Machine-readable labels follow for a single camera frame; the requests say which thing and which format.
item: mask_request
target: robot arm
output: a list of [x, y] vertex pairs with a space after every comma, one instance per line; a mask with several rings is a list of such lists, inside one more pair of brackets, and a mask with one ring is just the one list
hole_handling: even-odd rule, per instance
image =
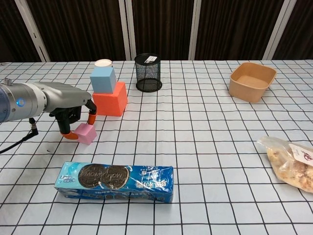
[[81, 106], [89, 108], [88, 124], [93, 125], [97, 108], [91, 95], [79, 88], [59, 82], [0, 84], [0, 122], [32, 118], [41, 112], [50, 113], [58, 121], [61, 134], [71, 140], [78, 136], [70, 124], [78, 121]]

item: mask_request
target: square bowl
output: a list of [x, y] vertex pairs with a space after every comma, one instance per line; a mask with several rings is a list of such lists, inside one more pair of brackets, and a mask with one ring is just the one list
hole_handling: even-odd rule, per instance
[[229, 94], [256, 103], [275, 79], [276, 70], [251, 62], [242, 63], [230, 75]]

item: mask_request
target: food in bag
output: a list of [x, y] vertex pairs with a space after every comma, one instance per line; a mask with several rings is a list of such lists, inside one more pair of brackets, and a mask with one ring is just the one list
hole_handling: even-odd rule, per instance
[[278, 179], [313, 193], [313, 149], [275, 137], [262, 137], [268, 159]]

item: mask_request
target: white label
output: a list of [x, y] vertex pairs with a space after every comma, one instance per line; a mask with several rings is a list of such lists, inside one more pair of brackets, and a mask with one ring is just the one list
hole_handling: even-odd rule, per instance
[[291, 143], [289, 146], [292, 149], [293, 157], [297, 161], [313, 166], [313, 152]]
[[157, 59], [156, 56], [149, 56], [148, 59], [146, 59], [145, 63], [149, 64], [152, 63], [153, 61], [155, 61]]

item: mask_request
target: white cylinder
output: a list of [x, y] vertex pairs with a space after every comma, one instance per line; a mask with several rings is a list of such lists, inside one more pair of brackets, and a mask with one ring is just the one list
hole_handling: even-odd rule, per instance
[[112, 61], [108, 59], [97, 60], [94, 65], [97, 67], [112, 67]]
[[37, 111], [34, 114], [34, 117], [40, 115], [43, 110], [45, 109], [47, 105], [47, 99], [43, 91], [41, 91], [38, 87], [36, 87], [34, 84], [31, 83], [24, 83], [25, 85], [29, 86], [31, 89], [33, 89], [35, 96], [37, 98], [38, 106]]

